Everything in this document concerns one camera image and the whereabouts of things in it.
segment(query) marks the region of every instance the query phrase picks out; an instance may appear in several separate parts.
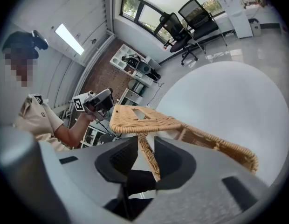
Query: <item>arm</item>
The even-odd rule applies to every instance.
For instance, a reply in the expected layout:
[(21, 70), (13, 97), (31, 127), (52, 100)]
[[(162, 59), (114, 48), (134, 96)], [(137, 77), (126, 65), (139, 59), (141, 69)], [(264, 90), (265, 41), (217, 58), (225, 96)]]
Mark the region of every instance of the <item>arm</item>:
[(77, 122), (68, 129), (64, 125), (61, 125), (54, 132), (55, 137), (64, 142), (68, 146), (77, 147), (79, 142), (83, 139), (83, 136), (91, 121), (95, 119), (92, 115), (81, 113)]

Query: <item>chair backrest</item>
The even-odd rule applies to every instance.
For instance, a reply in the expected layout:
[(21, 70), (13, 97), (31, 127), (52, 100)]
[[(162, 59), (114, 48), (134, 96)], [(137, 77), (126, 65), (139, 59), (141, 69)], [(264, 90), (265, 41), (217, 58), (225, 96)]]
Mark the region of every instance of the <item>chair backrest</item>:
[(187, 24), (196, 29), (211, 20), (210, 14), (202, 7), (197, 0), (188, 1), (180, 10), (179, 14), (185, 19)]
[(181, 32), (184, 28), (175, 13), (163, 13), (159, 19), (162, 26), (171, 34), (174, 40), (178, 41), (188, 35), (186, 31)]

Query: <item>brick wall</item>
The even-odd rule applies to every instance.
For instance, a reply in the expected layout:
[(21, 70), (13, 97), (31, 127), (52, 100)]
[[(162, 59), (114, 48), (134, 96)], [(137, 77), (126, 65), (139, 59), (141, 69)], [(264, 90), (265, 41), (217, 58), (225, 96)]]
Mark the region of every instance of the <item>brick wall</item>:
[[(129, 81), (133, 80), (133, 78), (120, 71), (118, 68), (112, 66), (109, 61), (123, 44), (135, 50), (129, 44), (116, 38), (95, 63), (85, 83), (83, 84), (83, 88), (80, 93), (86, 93), (88, 91), (99, 93), (110, 87), (113, 89), (112, 96), (115, 102), (117, 98), (121, 98), (125, 89), (128, 88)], [(77, 118), (78, 116), (78, 113), (73, 113), (70, 126), (72, 126), (74, 118)]]

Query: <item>black mesh chair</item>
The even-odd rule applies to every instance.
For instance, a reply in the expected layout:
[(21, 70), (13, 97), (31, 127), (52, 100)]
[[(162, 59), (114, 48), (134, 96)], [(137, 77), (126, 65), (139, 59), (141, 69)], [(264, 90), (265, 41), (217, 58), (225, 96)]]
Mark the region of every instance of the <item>black mesh chair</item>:
[[(179, 14), (185, 19), (187, 25), (194, 29), (194, 32), (191, 34), (192, 38), (197, 41), (201, 37), (208, 35), (209, 33), (219, 30), (225, 45), (227, 43), (224, 39), (224, 36), (218, 27), (215, 19), (211, 13), (208, 13), (197, 0), (188, 1), (180, 10)], [(206, 49), (202, 49), (198, 44), (200, 49), (206, 53)]]
[(169, 40), (167, 41), (166, 44), (172, 46), (170, 52), (177, 52), (181, 49), (185, 51), (182, 55), (183, 59), (181, 64), (184, 65), (183, 61), (189, 54), (194, 56), (194, 59), (197, 61), (198, 58), (196, 57), (196, 55), (189, 50), (191, 46), (193, 46), (193, 44), (188, 43), (188, 41), (191, 39), (191, 35), (185, 29), (185, 27), (183, 27), (177, 15), (175, 13), (163, 13), (159, 20), (161, 25), (171, 34), (173, 39), (176, 41), (174, 44), (171, 44)]

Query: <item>table top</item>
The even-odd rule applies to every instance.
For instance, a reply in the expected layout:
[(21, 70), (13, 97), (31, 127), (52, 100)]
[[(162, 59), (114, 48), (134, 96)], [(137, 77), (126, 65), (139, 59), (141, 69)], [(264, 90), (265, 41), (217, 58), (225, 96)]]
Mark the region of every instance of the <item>table top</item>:
[(217, 62), (193, 70), (169, 89), (156, 110), (249, 148), (259, 159), (256, 175), (267, 185), (288, 154), (287, 104), (275, 83), (247, 64)]

